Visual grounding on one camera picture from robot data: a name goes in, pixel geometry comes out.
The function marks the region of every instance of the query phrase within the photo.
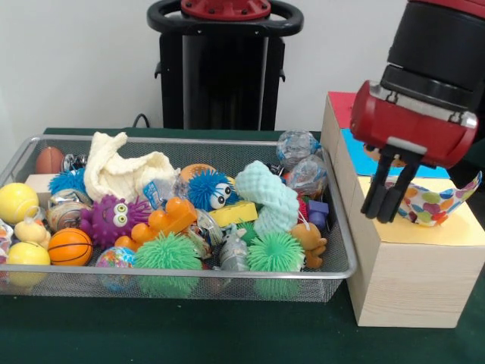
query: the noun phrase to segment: yellow paper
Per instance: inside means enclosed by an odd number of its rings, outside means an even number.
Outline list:
[[[370,177],[359,177],[364,196],[371,186]],[[414,184],[433,192],[455,188],[451,180],[439,178],[415,178]],[[485,231],[465,202],[458,207],[443,225],[425,227],[413,224],[397,215],[392,224],[373,220],[380,239],[386,243],[427,244],[443,246],[485,246]]]

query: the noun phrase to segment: metal mesh basket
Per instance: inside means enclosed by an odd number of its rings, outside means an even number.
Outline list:
[[[34,173],[36,158],[47,146],[55,146],[65,153],[88,154],[90,144],[90,136],[29,139],[0,175],[0,186],[24,182]],[[170,158],[174,167],[206,162],[236,176],[256,159],[277,162],[275,148],[274,142],[129,138],[119,153],[124,158],[131,158],[160,151]],[[86,267],[0,265],[0,294],[327,302],[342,279],[351,276],[356,268],[352,238],[331,163],[327,167],[329,184],[325,198],[330,204],[330,216],[325,235],[328,244],[323,255],[324,264],[319,270],[238,272],[96,268],[98,251]],[[19,287],[10,281],[27,282],[21,284],[27,287]]]

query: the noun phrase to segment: tennis ball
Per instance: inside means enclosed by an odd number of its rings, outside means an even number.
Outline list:
[[[51,259],[38,243],[20,242],[9,249],[7,264],[50,265]],[[45,276],[46,273],[11,271],[8,278],[12,284],[28,288],[40,283]]]
[[[39,206],[39,197],[26,184],[7,184],[0,189],[0,218],[8,224],[21,222],[27,213],[36,213],[32,207]]]

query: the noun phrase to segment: white towel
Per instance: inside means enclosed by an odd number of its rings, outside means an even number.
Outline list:
[[[143,187],[154,179],[169,180],[177,176],[168,157],[152,152],[139,158],[122,158],[117,151],[127,143],[126,133],[111,137],[95,133],[92,137],[88,163],[84,174],[86,191],[93,201],[114,195],[127,202],[143,196]]]

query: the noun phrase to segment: blue paper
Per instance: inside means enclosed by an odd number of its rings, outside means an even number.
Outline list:
[[[376,173],[377,162],[369,157],[364,151],[364,143],[354,139],[350,129],[342,129],[343,139],[346,141],[347,149],[349,150],[350,159],[354,164],[355,171],[359,176],[372,176]],[[389,176],[399,176],[402,168],[391,167]],[[444,168],[432,169],[421,166],[418,169],[416,177],[422,178],[445,178],[449,179],[449,174]]]

